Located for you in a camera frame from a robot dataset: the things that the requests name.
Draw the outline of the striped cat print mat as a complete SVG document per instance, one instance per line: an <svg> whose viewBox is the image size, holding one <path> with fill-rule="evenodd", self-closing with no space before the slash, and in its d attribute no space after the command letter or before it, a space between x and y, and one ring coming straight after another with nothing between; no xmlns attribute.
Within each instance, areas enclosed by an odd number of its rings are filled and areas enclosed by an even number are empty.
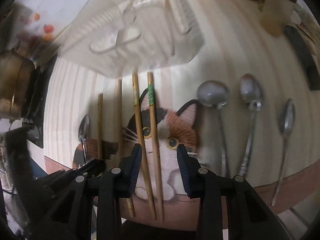
<svg viewBox="0 0 320 240"><path fill-rule="evenodd" d="M240 80L251 74L263 90L256 114L246 179L276 214L290 208L313 219L319 210L319 92L308 87L289 39L273 37L248 0L188 0L204 36L200 52L183 65L153 73L155 97L167 117L159 124L162 159L176 158L185 144L200 164L221 174L221 141L226 140L229 172L239 173L251 111ZM123 153L136 142L132 77L109 79L63 57L55 63L44 110L46 169L83 162L78 141L82 117L97 120L97 96L104 95L103 140L116 153L123 130Z"/></svg>

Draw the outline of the plain wooden chopstick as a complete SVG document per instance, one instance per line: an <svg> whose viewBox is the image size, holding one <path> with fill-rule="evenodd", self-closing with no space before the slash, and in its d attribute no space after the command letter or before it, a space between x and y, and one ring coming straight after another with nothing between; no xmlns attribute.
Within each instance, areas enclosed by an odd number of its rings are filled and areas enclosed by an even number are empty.
<svg viewBox="0 0 320 240"><path fill-rule="evenodd" d="M118 144L119 144L119 157L118 163L123 158L123 130L122 130L122 79L116 81L116 110L117 110L117 133L118 133ZM127 198L127 207L131 218L136 216L135 208L132 198Z"/></svg>

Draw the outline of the stainless steel pot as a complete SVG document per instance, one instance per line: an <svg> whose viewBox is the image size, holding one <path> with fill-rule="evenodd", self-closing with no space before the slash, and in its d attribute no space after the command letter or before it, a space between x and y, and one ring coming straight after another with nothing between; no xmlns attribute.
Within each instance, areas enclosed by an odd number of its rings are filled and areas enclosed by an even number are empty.
<svg viewBox="0 0 320 240"><path fill-rule="evenodd" d="M27 104L34 63L16 51L1 53L1 118L19 120Z"/></svg>

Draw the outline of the round steel soup spoon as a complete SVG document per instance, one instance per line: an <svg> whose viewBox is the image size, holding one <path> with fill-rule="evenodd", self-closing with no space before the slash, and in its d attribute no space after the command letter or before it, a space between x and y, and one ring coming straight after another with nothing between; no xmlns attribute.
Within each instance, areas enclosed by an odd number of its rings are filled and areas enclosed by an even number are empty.
<svg viewBox="0 0 320 240"><path fill-rule="evenodd" d="M202 83L197 89L197 99L201 105L214 108L218 114L219 129L221 133L221 173L223 177L230 177L227 143L222 120L222 108L229 100L229 89L220 81L209 80Z"/></svg>

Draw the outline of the clear plastic utensil tray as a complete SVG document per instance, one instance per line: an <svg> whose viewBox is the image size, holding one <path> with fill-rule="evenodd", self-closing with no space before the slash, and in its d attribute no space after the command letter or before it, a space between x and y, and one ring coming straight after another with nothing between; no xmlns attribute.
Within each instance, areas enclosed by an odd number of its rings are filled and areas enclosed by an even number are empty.
<svg viewBox="0 0 320 240"><path fill-rule="evenodd" d="M59 54L116 79L188 63L203 43L187 0L88 0Z"/></svg>

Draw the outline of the oval steel spoon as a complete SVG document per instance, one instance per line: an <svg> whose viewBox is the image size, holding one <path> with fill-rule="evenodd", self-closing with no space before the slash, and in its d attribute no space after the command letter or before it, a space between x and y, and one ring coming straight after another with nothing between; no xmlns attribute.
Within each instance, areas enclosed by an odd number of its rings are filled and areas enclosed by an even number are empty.
<svg viewBox="0 0 320 240"><path fill-rule="evenodd" d="M263 106L263 90L258 80L252 74L245 74L240 79L240 95L250 111L250 121L245 155L242 160L239 175L246 177L249 169L249 162L253 150L255 121L257 112Z"/></svg>

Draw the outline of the chopstick with green tape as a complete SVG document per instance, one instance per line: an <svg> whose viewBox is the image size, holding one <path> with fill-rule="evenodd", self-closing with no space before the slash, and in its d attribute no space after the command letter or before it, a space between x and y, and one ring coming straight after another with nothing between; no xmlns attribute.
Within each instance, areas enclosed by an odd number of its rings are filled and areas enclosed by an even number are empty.
<svg viewBox="0 0 320 240"><path fill-rule="evenodd" d="M148 80L149 115L150 115L150 128L151 128L151 137L152 137L153 161L154 161L154 169L155 169L158 213L159 213L159 220L161 223L163 223L164 222L164 200L163 200L162 170L161 170L161 158L160 158L160 152L159 152L159 140L158 140L158 129L157 129L155 89L154 89L152 72L147 73L147 80Z"/></svg>

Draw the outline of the large steel spoon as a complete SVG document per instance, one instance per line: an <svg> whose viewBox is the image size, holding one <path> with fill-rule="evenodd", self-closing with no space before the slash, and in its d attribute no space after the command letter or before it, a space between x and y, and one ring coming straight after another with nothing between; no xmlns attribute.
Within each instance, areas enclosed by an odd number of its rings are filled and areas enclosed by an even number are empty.
<svg viewBox="0 0 320 240"><path fill-rule="evenodd" d="M83 155L84 155L84 163L87 164L87 154L86 154L86 138L89 135L90 131L90 118L89 115L86 114L80 122L79 129L78 129L78 139L82 146Z"/></svg>

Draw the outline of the black induction cooktop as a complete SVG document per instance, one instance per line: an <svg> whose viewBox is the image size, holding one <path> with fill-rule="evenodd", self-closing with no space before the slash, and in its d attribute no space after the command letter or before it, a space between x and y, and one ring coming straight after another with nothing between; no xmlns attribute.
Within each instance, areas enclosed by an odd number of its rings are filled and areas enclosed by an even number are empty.
<svg viewBox="0 0 320 240"><path fill-rule="evenodd" d="M43 122L46 97L48 92L49 81L57 61L57 54L44 64L38 66L35 72L35 83L33 85L33 94L27 114L23 120L23 126L26 126L27 139L39 148L43 148Z"/></svg>

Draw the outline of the light bamboo chopstick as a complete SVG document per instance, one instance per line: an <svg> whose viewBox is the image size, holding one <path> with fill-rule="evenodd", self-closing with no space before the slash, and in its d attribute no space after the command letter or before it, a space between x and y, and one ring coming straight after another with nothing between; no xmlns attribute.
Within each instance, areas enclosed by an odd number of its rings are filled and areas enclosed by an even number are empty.
<svg viewBox="0 0 320 240"><path fill-rule="evenodd" d="M138 84L137 73L132 74L132 87L133 87L133 100L134 100L137 138L138 138L138 143L142 147L142 172L144 177L144 184L146 188L146 194L148 197L148 204L151 212L151 217L154 220L156 220L157 219L156 208L155 208L155 202L153 200L152 184L150 180L148 160L146 156L146 148L145 148L144 135L143 135L143 126L142 126L142 120L141 120L141 110L140 110L140 103L139 103L139 84Z"/></svg>

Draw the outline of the black smartphone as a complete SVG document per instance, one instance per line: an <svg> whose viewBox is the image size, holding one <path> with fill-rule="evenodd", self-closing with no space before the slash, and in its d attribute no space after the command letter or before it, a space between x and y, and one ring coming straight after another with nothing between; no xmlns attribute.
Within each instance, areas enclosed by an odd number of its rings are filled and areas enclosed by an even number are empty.
<svg viewBox="0 0 320 240"><path fill-rule="evenodd" d="M319 90L319 71L306 42L298 30L290 25L285 27L284 34L302 65L309 89L311 91Z"/></svg>

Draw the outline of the small steel teaspoon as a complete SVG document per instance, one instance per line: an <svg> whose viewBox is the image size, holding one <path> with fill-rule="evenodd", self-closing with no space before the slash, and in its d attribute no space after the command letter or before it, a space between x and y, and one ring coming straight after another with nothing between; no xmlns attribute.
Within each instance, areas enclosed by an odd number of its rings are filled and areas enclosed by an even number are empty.
<svg viewBox="0 0 320 240"><path fill-rule="evenodd" d="M280 188L284 180L284 174L287 166L287 147L289 143L290 135L293 131L293 127L295 125L295 104L294 101L289 98L287 99L283 111L279 118L279 131L281 134L281 137L283 139L283 148L282 148L282 161L281 161L281 167L279 171L279 178L277 181L276 189L273 193L272 199L271 199L271 206L275 206L277 202L277 197L280 193Z"/></svg>

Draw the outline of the fruit wall stickers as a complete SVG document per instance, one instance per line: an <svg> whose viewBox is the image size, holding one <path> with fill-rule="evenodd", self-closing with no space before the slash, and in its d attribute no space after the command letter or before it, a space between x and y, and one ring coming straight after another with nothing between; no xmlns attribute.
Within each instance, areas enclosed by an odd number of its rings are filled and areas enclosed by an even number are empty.
<svg viewBox="0 0 320 240"><path fill-rule="evenodd" d="M47 23L38 12L30 17L19 16L18 23L22 24L22 29L18 32L16 38L22 42L51 41L53 39L54 26Z"/></svg>

